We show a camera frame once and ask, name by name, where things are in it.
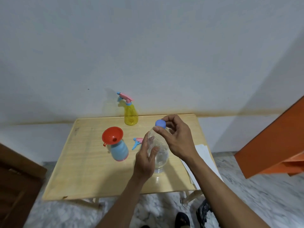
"table top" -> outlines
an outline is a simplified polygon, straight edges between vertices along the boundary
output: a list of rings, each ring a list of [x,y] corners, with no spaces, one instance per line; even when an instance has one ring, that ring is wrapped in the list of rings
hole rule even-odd
[[[207,145],[196,116],[179,116],[190,127],[194,144]],[[77,119],[42,199],[88,199],[120,195],[133,174],[135,154],[140,149],[138,145],[135,150],[131,150],[133,138],[143,138],[155,125],[155,121],[162,117],[164,115],[139,116],[138,123],[134,126],[127,126],[124,117]],[[121,162],[112,158],[101,139],[102,133],[111,126],[118,126],[123,130],[123,140],[129,149],[129,156]],[[153,174],[144,184],[141,193],[195,189],[180,159],[170,152],[164,172]]]

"white paper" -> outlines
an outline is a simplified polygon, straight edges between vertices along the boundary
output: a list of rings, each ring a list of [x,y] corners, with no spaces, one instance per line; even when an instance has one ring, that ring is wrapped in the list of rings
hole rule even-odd
[[[210,153],[209,153],[209,150],[208,150],[208,147],[203,145],[203,144],[200,144],[200,145],[196,145],[195,146],[195,149],[197,151],[197,153],[199,154],[199,156],[204,160],[204,162],[210,167],[210,169],[221,179],[221,175],[219,174],[217,168],[216,168],[216,165],[214,164],[214,162],[212,161],[212,158],[210,156]],[[197,183],[193,173],[191,172],[190,168],[187,166],[187,164],[181,160],[181,162],[183,163],[184,167],[186,168],[189,176],[190,176],[190,179],[192,180],[192,182],[194,183],[195,187],[199,190],[201,189],[199,184]]]

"blue bottle cap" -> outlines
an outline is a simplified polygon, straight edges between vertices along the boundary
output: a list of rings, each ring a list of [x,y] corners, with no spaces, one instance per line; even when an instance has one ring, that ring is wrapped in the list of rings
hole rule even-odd
[[[163,127],[165,129],[166,128],[166,122],[162,119],[159,119],[155,122],[155,126],[160,126],[160,127]]]

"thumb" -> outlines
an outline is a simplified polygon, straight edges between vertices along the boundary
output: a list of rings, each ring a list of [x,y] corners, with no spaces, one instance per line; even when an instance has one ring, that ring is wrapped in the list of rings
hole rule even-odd
[[[154,126],[153,130],[156,133],[160,134],[163,138],[165,138],[167,143],[172,138],[172,134],[170,134],[167,130],[165,130],[164,128],[162,128],[160,126]]]
[[[158,146],[154,146],[152,148],[151,153],[150,153],[150,157],[149,157],[150,161],[155,162],[155,157],[156,157],[158,151],[159,151],[159,147]]]

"hand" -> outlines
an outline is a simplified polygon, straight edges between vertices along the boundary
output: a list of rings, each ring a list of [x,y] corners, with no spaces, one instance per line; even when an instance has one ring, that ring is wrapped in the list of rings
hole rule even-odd
[[[188,125],[178,115],[168,115],[162,119],[166,122],[166,126],[172,134],[160,126],[154,126],[153,130],[165,138],[171,152],[183,161],[196,157],[198,153]]]
[[[133,177],[145,183],[154,173],[155,156],[159,147],[155,146],[151,150],[150,157],[148,156],[148,133],[143,138],[140,151],[136,154]]]

